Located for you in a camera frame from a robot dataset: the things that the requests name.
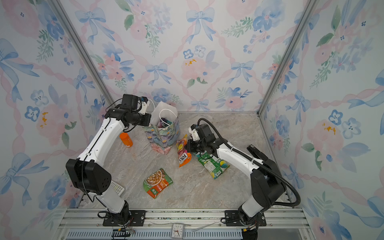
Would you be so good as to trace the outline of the green Fox's spring tea packet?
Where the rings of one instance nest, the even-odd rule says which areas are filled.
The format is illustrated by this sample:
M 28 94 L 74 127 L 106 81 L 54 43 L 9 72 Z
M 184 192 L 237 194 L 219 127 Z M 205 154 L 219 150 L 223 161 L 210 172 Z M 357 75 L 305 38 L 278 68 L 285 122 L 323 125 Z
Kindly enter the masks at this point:
M 207 152 L 198 153 L 196 156 L 198 161 L 210 173 L 213 179 L 217 179 L 230 167 L 230 164 L 226 161 L 216 158 L 214 155 L 210 155 Z

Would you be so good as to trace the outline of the orange Fox's lemon candy packet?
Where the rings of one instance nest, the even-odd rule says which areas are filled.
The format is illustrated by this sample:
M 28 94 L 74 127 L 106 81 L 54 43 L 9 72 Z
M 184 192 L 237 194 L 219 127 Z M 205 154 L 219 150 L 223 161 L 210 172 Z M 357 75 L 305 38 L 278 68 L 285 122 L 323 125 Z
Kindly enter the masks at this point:
M 185 135 L 177 143 L 179 167 L 188 164 L 192 158 L 192 155 L 187 151 L 188 135 Z

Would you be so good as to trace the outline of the floral paper gift bag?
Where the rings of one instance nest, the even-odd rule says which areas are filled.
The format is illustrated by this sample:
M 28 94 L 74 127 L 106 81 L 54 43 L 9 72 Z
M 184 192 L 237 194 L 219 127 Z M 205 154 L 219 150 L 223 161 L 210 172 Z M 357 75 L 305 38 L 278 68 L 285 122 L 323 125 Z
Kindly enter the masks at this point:
M 172 122 L 167 128 L 161 128 L 160 119 Z M 150 125 L 143 127 L 146 137 L 155 152 L 166 155 L 180 136 L 178 110 L 164 102 L 159 102 L 151 113 Z

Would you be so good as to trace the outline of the purple Fox's candy packet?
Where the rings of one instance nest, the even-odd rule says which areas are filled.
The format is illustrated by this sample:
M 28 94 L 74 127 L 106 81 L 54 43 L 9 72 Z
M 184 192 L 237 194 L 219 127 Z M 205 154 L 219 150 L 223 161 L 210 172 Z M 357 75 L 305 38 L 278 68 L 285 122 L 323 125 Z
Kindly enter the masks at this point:
M 169 127 L 172 124 L 171 121 L 169 121 L 169 120 L 167 120 L 165 118 L 161 118 L 160 119 L 160 123 L 161 123 L 161 128 L 167 128 L 167 127 Z

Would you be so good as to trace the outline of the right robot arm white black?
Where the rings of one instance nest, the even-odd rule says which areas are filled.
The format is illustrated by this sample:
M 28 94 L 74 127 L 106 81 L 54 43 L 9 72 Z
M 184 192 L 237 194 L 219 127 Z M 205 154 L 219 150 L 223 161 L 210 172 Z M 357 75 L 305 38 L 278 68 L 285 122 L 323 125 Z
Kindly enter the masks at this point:
M 237 149 L 210 123 L 193 124 L 189 133 L 191 139 L 187 143 L 188 152 L 212 155 L 228 162 L 249 177 L 251 196 L 238 208 L 238 216 L 228 217 L 226 221 L 238 222 L 244 227 L 244 240 L 256 240 L 259 228 L 264 224 L 264 212 L 278 205 L 279 198 L 287 190 L 277 165 L 267 157 L 258 159 Z

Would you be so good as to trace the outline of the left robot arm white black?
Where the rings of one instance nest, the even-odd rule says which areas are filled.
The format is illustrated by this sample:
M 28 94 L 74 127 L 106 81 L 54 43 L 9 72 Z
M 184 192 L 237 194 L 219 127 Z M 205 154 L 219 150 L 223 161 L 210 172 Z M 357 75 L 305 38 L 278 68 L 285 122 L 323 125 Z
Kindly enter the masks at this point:
M 99 201 L 107 209 L 106 217 L 120 226 L 128 225 L 132 219 L 129 204 L 113 189 L 112 176 L 103 166 L 109 150 L 124 128 L 149 125 L 151 115 L 147 113 L 147 106 L 146 102 L 141 102 L 137 110 L 109 109 L 91 143 L 76 159 L 69 159 L 66 163 L 74 187 L 92 202 Z

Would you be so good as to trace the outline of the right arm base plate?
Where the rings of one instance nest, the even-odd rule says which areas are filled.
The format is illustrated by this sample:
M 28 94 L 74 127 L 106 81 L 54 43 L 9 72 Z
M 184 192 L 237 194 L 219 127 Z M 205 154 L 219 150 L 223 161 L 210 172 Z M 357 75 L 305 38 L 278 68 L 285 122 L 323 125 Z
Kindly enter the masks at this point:
M 239 210 L 226 210 L 221 223 L 227 227 L 265 227 L 267 225 L 264 213 L 257 213 L 253 217 Z

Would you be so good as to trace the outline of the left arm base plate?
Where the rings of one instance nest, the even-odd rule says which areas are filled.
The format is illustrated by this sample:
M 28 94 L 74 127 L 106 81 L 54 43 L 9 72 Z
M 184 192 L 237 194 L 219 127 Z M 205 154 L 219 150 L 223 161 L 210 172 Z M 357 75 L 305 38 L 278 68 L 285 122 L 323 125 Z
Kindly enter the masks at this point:
M 129 210 L 126 213 L 110 214 L 107 212 L 104 227 L 142 227 L 146 218 L 145 210 Z

